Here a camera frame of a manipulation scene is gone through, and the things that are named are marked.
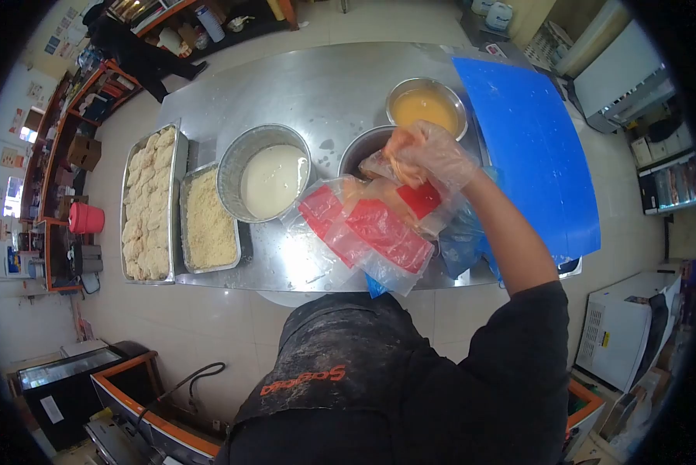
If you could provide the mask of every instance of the person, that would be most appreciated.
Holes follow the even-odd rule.
[[[168,94],[159,78],[160,72],[193,80],[208,67],[205,61],[192,65],[169,51],[147,43],[127,26],[106,15],[105,8],[100,3],[84,14],[82,23],[88,27],[86,35],[90,43],[107,58],[114,58],[119,68],[136,78],[159,103]]]
[[[457,186],[510,301],[458,365],[389,294],[328,294],[294,310],[274,369],[241,405],[215,463],[557,463],[567,426],[567,297],[539,235],[441,126],[399,150]],[[475,302],[469,302],[470,312]]]

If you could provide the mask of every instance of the black shirt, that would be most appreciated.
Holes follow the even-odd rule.
[[[413,353],[398,393],[402,458],[382,415],[317,408],[244,422],[229,463],[556,463],[567,424],[567,322],[562,285],[548,283],[514,294],[459,365],[430,347]]]
[[[108,15],[101,15],[90,24],[88,32],[92,46],[100,49],[106,58],[114,58],[119,65],[142,54],[145,42],[128,26]]]

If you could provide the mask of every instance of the plastic glove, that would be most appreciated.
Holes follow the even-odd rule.
[[[395,129],[384,147],[384,157],[392,162],[403,184],[417,188],[430,173],[451,193],[467,185],[480,164],[467,156],[449,131],[424,120]]]

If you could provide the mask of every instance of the stainless steel table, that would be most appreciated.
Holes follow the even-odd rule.
[[[487,53],[443,45],[364,42],[327,45],[263,58],[190,84],[169,95],[157,126],[182,119],[190,140],[188,171],[221,158],[245,130],[264,123],[290,126],[304,137],[322,178],[338,174],[348,144],[363,131],[388,124],[384,100],[400,81],[423,76],[454,89],[467,108],[469,130],[461,141],[483,163],[489,162],[472,105],[451,56],[506,62]],[[231,270],[182,274],[179,284],[276,291],[366,290],[363,274],[340,289],[309,262],[303,244],[288,237],[278,220],[241,225],[243,259]],[[415,289],[494,283],[486,263],[452,280],[435,257]]]

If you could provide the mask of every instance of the tile floor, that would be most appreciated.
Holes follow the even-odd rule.
[[[458,24],[459,11],[445,2],[357,2],[338,13],[335,2],[300,4],[298,32],[265,36],[208,58],[205,75],[250,60],[318,45],[357,41],[431,42],[471,47]],[[185,84],[171,77],[170,90]],[[584,271],[563,281],[570,299],[570,360],[575,357],[585,299],[589,292],[650,269],[662,257],[660,219],[644,217],[632,155],[622,135],[603,135],[585,125],[569,107],[596,190],[602,249],[585,258]],[[125,284],[120,272],[120,184],[129,147],[154,129],[159,104],[144,92],[129,101],[100,128],[102,160],[88,176],[91,203],[105,210],[108,225],[99,234],[105,271],[101,290],[78,302],[97,337],[110,342],[133,339],[159,352],[167,386],[213,361],[227,363],[216,377],[202,379],[198,393],[207,413],[231,420],[260,378],[273,367],[279,334],[290,308],[258,293],[199,286]],[[469,338],[507,301],[497,285],[412,292],[399,298],[421,334],[436,350],[458,362]]]

